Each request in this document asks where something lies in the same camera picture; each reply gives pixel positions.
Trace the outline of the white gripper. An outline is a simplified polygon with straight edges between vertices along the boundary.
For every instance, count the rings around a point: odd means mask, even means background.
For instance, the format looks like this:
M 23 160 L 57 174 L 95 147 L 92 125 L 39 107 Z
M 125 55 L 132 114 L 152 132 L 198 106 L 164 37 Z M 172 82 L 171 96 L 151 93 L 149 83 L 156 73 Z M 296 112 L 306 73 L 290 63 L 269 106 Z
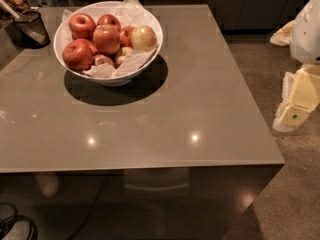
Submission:
M 284 133 L 296 130 L 319 104 L 320 66 L 303 64 L 295 74 L 287 72 L 273 129 Z

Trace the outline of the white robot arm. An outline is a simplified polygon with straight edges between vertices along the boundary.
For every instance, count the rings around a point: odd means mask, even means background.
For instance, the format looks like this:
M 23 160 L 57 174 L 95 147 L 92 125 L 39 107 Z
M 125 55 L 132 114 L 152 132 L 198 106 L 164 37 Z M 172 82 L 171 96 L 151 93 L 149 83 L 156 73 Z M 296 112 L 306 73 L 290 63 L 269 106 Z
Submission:
M 286 72 L 273 128 L 291 132 L 299 128 L 320 104 L 320 0 L 309 0 L 296 18 L 276 33 L 270 42 L 289 46 L 290 56 L 302 64 Z

